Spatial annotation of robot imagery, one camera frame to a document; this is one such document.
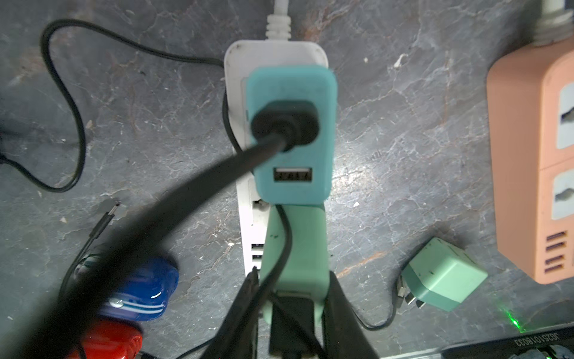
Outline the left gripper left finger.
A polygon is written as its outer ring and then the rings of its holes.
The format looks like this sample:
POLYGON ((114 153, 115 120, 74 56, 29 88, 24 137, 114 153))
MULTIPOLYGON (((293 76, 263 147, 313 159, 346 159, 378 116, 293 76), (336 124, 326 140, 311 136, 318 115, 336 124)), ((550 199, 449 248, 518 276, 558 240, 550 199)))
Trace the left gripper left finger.
POLYGON ((244 318, 259 289, 259 273, 253 267, 245 278, 215 339, 201 358, 255 358, 257 356, 258 314, 244 318))

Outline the green charger adapter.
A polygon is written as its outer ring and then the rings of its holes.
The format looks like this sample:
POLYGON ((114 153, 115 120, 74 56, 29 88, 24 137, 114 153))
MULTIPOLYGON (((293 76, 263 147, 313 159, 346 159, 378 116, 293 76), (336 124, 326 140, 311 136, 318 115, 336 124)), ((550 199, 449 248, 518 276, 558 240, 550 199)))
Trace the green charger adapter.
POLYGON ((451 312, 487 278, 487 271, 463 249, 434 237, 402 269, 398 297, 418 308, 451 312))
POLYGON ((260 197, 315 206, 330 195, 338 85, 319 65, 260 67, 248 76, 246 114, 253 142, 278 134, 285 147, 254 170, 260 197))
MULTIPOLYGON (((300 296, 312 300, 315 324, 319 324, 330 287, 326 213, 322 205, 284 205, 283 209, 291 228, 292 247, 274 291, 280 296, 300 296)), ((259 271, 262 280, 280 258, 285 239, 283 223, 276 206, 273 206, 269 212, 259 271)))

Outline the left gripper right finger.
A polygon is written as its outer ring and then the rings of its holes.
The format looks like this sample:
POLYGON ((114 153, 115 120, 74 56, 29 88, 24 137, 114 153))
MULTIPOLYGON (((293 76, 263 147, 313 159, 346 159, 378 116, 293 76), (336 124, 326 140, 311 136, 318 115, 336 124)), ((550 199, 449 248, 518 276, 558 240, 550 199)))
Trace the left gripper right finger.
POLYGON ((322 318, 324 349, 329 358, 379 359, 358 324, 354 311, 334 272, 325 299, 322 318))

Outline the white power strip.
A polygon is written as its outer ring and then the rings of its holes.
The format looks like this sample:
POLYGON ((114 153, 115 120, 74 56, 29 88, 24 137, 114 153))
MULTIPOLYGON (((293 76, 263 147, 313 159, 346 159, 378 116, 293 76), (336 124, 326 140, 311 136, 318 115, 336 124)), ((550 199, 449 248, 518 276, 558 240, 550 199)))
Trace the white power strip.
MULTIPOLYGON (((241 149, 250 145, 245 82, 259 67, 309 66, 328 67, 325 51, 309 41, 238 40, 224 56, 224 75, 230 129, 241 149)), ((246 174, 236 181, 242 237, 244 272, 261 267, 269 205, 261 200, 255 178, 246 174)))

